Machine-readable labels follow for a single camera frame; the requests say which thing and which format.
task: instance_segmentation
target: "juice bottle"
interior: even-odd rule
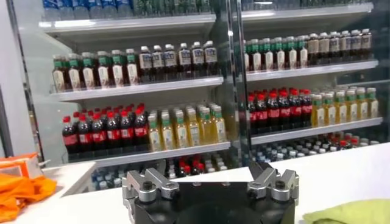
[[[311,114],[311,124],[313,127],[321,127],[325,124],[325,111],[322,107],[322,96],[314,95],[313,112]]]
[[[358,102],[358,120],[364,120],[368,118],[368,103],[366,100],[366,90],[364,88],[358,88],[357,91]]]
[[[355,98],[355,90],[347,91],[347,122],[358,120],[358,105]]]
[[[325,95],[325,125],[336,124],[336,107],[333,104],[333,94],[327,93]]]
[[[344,98],[345,94],[343,91],[336,93],[336,124],[347,122],[347,105]]]
[[[378,103],[377,97],[375,95],[376,92],[377,92],[376,88],[368,88],[367,89],[367,95],[368,95],[368,117],[369,118],[378,117],[379,103]]]

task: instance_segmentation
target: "water bottle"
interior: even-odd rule
[[[44,18],[46,21],[60,20],[57,0],[43,0]]]
[[[73,0],[75,19],[90,19],[88,0]]]
[[[91,19],[104,19],[103,7],[101,0],[89,0]]]
[[[117,18],[116,0],[102,0],[103,13],[107,19]]]
[[[62,20],[74,19],[72,0],[58,0],[58,6]]]

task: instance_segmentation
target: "green cloth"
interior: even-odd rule
[[[305,214],[307,224],[389,224],[390,200],[354,201]]]

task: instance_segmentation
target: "white countertop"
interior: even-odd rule
[[[390,143],[272,163],[280,172],[300,175],[296,223],[305,213],[349,201],[390,198]],[[248,168],[178,179],[180,181],[251,181]],[[130,223],[121,189],[63,197],[28,212],[15,223]]]

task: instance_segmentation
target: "orange cloth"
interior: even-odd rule
[[[0,223],[16,219],[20,209],[52,195],[56,185],[44,176],[28,179],[0,173]]]

